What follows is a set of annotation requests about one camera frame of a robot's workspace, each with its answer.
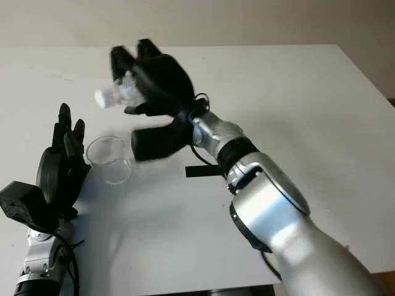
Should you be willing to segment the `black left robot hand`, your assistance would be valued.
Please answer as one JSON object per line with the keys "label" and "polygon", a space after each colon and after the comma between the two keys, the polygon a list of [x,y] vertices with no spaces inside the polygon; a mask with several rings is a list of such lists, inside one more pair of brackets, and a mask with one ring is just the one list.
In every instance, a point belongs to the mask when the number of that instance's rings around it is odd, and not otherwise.
{"label": "black left robot hand", "polygon": [[73,207],[91,166],[84,160],[85,123],[72,125],[70,107],[63,103],[54,124],[52,144],[44,150],[38,167],[36,184],[50,208],[66,219],[74,219]]}

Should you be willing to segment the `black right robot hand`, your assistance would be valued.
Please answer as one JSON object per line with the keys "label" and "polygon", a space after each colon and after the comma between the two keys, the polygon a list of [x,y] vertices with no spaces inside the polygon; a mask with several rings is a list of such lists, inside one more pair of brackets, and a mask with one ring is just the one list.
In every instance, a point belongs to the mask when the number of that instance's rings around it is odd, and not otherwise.
{"label": "black right robot hand", "polygon": [[136,57],[124,46],[113,47],[109,55],[113,80],[130,72],[144,99],[142,103],[129,105],[124,112],[149,117],[175,117],[190,106],[195,98],[188,74],[172,56],[161,52],[150,39],[139,40],[136,48]]}

